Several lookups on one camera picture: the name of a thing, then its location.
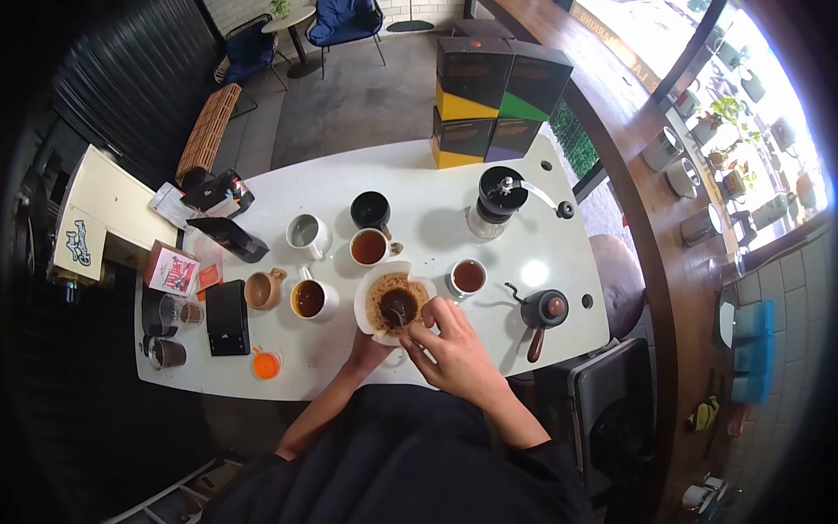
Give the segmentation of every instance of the manual coffee grinder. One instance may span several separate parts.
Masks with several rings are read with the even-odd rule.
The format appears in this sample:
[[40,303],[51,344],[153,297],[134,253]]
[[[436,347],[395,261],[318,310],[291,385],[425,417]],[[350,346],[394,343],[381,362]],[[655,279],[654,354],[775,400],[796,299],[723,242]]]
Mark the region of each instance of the manual coffee grinder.
[[494,166],[480,176],[477,202],[468,210],[468,228],[481,238],[497,238],[506,230],[506,222],[524,205],[530,193],[544,200],[557,217],[573,217],[574,209],[570,202],[556,205],[547,193],[524,180],[514,169]]

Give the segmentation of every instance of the round table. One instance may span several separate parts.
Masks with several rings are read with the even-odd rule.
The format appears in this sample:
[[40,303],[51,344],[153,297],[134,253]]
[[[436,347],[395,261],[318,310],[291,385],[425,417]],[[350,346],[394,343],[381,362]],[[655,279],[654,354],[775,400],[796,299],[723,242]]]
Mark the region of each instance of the round table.
[[285,18],[274,18],[262,26],[261,31],[263,33],[275,33],[287,29],[288,33],[291,34],[291,41],[294,43],[294,49],[297,50],[299,61],[291,65],[291,69],[288,70],[288,78],[303,78],[320,69],[319,61],[309,60],[306,56],[306,51],[300,42],[300,35],[297,34],[297,24],[313,15],[314,12],[314,6],[299,6],[292,9]]
[[[354,295],[367,268],[349,254],[349,241],[358,231],[349,207],[356,195],[367,190],[380,191],[390,202],[387,226],[393,240],[404,246],[396,260],[410,262],[411,272],[430,278],[444,298],[453,298],[445,282],[456,261],[474,258],[485,265],[486,285],[463,300],[462,308],[503,375],[549,366],[607,344],[605,302],[582,216],[556,218],[551,208],[531,195],[507,222],[503,235],[491,241],[477,238],[468,228],[466,213],[477,201],[480,175],[493,164],[440,170],[436,169],[431,149],[429,139],[392,143],[316,158],[248,179],[247,187],[256,200],[235,222],[261,238],[271,250],[255,263],[245,263],[222,250],[222,273],[225,282],[246,280],[254,272],[270,272],[274,267],[288,274],[282,283],[282,301],[274,309],[247,312],[251,346],[282,353],[279,376],[266,381],[257,378],[251,369],[253,354],[212,356],[205,321],[178,329],[173,337],[186,348],[186,363],[180,367],[155,371],[137,348],[140,379],[227,397],[314,398],[337,374],[351,349],[357,325]],[[556,202],[573,200],[556,150],[547,137],[536,136],[526,157],[494,165],[498,164],[515,169]],[[288,224],[303,213],[317,216],[331,230],[332,244],[321,260],[309,260],[286,241]],[[202,235],[199,231],[186,235],[184,250],[191,252]],[[300,319],[292,310],[288,295],[299,281],[298,269],[303,266],[338,293],[338,311],[326,324]],[[541,356],[535,363],[527,360],[533,329],[524,324],[520,305],[504,282],[518,287],[521,297],[553,288],[568,300],[566,320],[544,333]],[[590,295],[589,302],[584,299],[586,294]],[[134,326],[139,345],[143,340],[141,297],[139,278]],[[428,387],[400,348],[370,374],[366,383]]]

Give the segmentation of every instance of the hand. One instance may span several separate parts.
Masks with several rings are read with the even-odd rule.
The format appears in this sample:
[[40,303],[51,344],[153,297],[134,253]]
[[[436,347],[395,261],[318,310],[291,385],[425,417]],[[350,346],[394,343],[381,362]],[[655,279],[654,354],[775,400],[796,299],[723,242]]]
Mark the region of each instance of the hand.
[[[486,409],[511,393],[465,313],[450,299],[434,297],[422,308],[425,325],[410,323],[399,341],[427,383]],[[439,336],[429,328],[436,324]],[[427,349],[436,364],[419,346]]]
[[352,353],[344,367],[349,371],[362,374],[366,378],[393,351],[393,347],[379,344],[372,340],[360,328],[355,330],[355,340],[352,343]]

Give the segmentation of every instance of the wooden handle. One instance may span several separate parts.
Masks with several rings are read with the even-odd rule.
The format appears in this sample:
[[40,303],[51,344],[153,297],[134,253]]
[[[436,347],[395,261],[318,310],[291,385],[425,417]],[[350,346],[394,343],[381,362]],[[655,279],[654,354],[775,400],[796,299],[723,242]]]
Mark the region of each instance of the wooden handle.
[[541,356],[541,345],[544,343],[544,326],[542,325],[535,331],[535,336],[530,342],[530,350],[526,353],[526,359],[530,362],[535,362]]

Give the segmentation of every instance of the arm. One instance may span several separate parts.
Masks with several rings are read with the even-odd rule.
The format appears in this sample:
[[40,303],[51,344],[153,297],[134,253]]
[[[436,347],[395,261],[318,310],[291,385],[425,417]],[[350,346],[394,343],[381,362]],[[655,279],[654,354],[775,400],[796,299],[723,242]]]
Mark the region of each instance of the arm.
[[[400,342],[429,384],[486,412],[500,437],[512,448],[533,448],[550,440],[530,410],[515,397],[465,313],[452,300],[435,297],[422,308],[422,319],[425,325],[410,324],[409,336],[401,337]],[[439,335],[429,329],[434,324],[439,327]]]
[[369,335],[355,332],[352,353],[338,375],[326,386],[305,411],[282,435],[275,452],[285,460],[294,460],[323,432],[340,413],[360,383],[384,361],[393,348],[381,345]]

